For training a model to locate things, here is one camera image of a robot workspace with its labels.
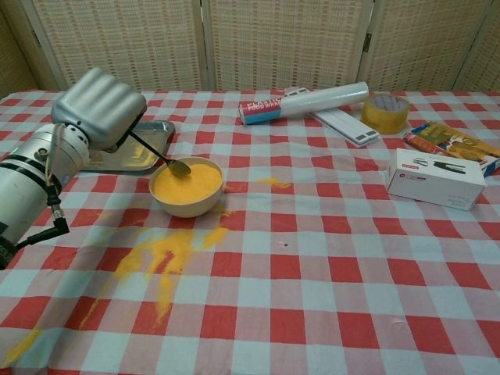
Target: bowl of yellow powder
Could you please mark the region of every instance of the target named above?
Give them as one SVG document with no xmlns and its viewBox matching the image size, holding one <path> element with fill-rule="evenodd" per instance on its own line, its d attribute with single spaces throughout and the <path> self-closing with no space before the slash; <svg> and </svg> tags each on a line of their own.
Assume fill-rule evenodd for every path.
<svg viewBox="0 0 500 375">
<path fill-rule="evenodd" d="M 222 170 L 213 161 L 198 156 L 179 160 L 189 165 L 191 174 L 175 177 L 164 164 L 149 180 L 149 191 L 170 215 L 200 216 L 222 195 Z"/>
</svg>

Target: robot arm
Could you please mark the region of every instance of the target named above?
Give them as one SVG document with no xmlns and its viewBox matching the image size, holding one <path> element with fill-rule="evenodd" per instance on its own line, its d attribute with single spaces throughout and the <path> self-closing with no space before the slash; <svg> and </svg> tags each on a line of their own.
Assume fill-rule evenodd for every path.
<svg viewBox="0 0 500 375">
<path fill-rule="evenodd" d="M 69 232 L 61 190 L 88 162 L 89 149 L 115 152 L 146 108 L 144 96 L 94 68 L 56 101 L 53 123 L 0 162 L 0 270 L 23 246 Z M 47 206 L 54 227 L 18 243 Z"/>
</svg>

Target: white bowl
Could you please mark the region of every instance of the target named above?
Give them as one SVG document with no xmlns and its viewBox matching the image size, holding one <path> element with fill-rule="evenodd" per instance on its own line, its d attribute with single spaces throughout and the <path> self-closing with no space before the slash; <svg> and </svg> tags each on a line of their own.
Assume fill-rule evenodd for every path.
<svg viewBox="0 0 500 375">
<path fill-rule="evenodd" d="M 155 179 L 162 171 L 164 171 L 165 168 L 168 168 L 166 166 L 166 164 L 163 164 L 154 172 L 154 174 L 149 179 L 149 192 L 151 193 L 153 198 L 162 206 L 162 208 L 170 215 L 179 216 L 179 217 L 196 217 L 196 216 L 203 215 L 204 213 L 208 212 L 213 206 L 216 205 L 217 201 L 219 201 L 219 198 L 222 195 L 223 185 L 224 185 L 222 170 L 212 160 L 208 160 L 206 158 L 202 158 L 199 156 L 190 156 L 190 157 L 182 158 L 182 159 L 178 159 L 178 160 L 180 160 L 181 162 L 184 162 L 188 165 L 206 164 L 207 166 L 211 166 L 211 167 L 217 169 L 220 173 L 220 176 L 221 176 L 219 187 L 211 195 L 209 195 L 203 199 L 200 199 L 199 201 L 195 201 L 195 202 L 191 202 L 191 203 L 183 203 L 180 205 L 176 205 L 176 204 L 171 203 L 171 202 L 165 202 L 165 201 L 161 200 L 160 198 L 158 198 L 155 195 L 155 192 L 153 191 Z"/>
</svg>

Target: woven panel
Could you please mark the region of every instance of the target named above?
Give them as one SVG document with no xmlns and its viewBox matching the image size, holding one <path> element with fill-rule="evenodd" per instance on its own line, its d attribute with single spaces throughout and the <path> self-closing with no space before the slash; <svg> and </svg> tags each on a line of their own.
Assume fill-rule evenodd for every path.
<svg viewBox="0 0 500 375">
<path fill-rule="evenodd" d="M 17 91 L 36 88 L 37 83 L 0 12 L 0 98 Z"/>
<path fill-rule="evenodd" d="M 206 3 L 216 88 L 327 88 L 354 81 L 371 1 Z"/>
<path fill-rule="evenodd" d="M 490 1 L 375 2 L 359 79 L 373 90 L 451 90 Z"/>
<path fill-rule="evenodd" d="M 491 22 L 474 44 L 475 52 L 464 66 L 463 79 L 458 89 L 467 91 L 500 91 L 500 2 Z"/>
<path fill-rule="evenodd" d="M 201 88 L 193 4 L 34 0 L 68 84 L 99 66 L 138 90 Z"/>
<path fill-rule="evenodd" d="M 59 87 L 55 82 L 54 75 L 45 58 L 43 49 L 32 33 L 33 29 L 31 28 L 31 23 L 28 20 L 21 2 L 0 0 L 0 7 L 2 7 L 5 19 L 19 47 L 23 51 L 24 57 L 38 82 L 39 88 L 43 90 L 57 90 Z"/>
</svg>

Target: product box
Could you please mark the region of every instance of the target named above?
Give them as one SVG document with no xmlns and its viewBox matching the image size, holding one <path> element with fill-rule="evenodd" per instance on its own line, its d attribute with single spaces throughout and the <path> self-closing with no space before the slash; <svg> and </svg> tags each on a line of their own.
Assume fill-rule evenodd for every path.
<svg viewBox="0 0 500 375">
<path fill-rule="evenodd" d="M 389 194 L 456 209 L 470 209 L 485 186 L 478 162 L 403 148 L 387 170 Z"/>
</svg>

